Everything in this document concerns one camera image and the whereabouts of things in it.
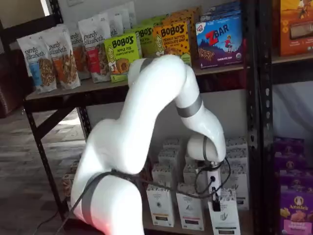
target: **granola bag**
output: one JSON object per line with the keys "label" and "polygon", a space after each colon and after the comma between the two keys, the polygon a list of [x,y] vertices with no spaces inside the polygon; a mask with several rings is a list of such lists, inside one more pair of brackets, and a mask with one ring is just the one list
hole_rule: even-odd
{"label": "granola bag", "polygon": [[68,28],[60,24],[43,33],[61,86],[65,90],[80,86]]}
{"label": "granola bag", "polygon": [[42,32],[19,38],[17,41],[31,71],[36,91],[44,93],[57,89],[56,73],[43,42]]}
{"label": "granola bag", "polygon": [[88,55],[89,70],[93,82],[110,81],[110,69],[104,48],[104,40],[111,37],[110,23],[105,13],[78,22]]}
{"label": "granola bag", "polygon": [[91,78],[91,74],[88,69],[88,56],[78,25],[77,23],[73,23],[67,26],[70,34],[70,40],[72,42],[73,55],[75,58],[79,79],[84,80]]}

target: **dark chair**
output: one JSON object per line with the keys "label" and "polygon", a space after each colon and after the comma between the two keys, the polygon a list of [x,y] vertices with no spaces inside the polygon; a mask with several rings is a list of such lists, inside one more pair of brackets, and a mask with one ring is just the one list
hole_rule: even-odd
{"label": "dark chair", "polygon": [[34,89],[22,51],[11,50],[10,44],[18,38],[52,28],[59,23],[57,17],[50,15],[5,29],[0,24],[0,39],[4,49],[4,54],[0,55],[0,118],[21,106],[23,99]]}

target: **clif z bar box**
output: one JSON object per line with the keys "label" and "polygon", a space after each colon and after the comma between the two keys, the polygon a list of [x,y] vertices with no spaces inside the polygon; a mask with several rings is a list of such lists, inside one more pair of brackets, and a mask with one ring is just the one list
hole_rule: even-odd
{"label": "clif z bar box", "polygon": [[196,24],[200,68],[243,61],[241,15]]}

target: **robotic arm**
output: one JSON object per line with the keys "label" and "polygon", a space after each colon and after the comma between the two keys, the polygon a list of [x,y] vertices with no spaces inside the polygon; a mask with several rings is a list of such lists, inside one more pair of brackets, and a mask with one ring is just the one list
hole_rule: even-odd
{"label": "robotic arm", "polygon": [[[186,127],[200,133],[188,142],[190,157],[217,163],[225,158],[222,126],[204,107],[195,74],[181,59],[165,55],[137,60],[128,77],[130,89],[120,118],[99,122],[89,135],[73,182],[72,205],[100,173],[142,170],[156,118],[174,99]],[[106,235],[144,234],[141,195],[134,184],[115,176],[95,182],[74,213]]]}

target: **wooden floor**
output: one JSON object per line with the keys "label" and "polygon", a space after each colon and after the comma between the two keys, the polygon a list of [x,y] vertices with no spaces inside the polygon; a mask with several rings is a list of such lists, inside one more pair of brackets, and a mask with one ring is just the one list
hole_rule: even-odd
{"label": "wooden floor", "polygon": [[[36,124],[51,113],[34,114]],[[63,197],[61,178],[85,146],[76,110],[43,138],[43,144]],[[37,225],[55,212],[55,202],[26,114],[18,110],[0,119],[0,235],[32,235]],[[56,217],[37,234],[53,235],[60,223]]]}

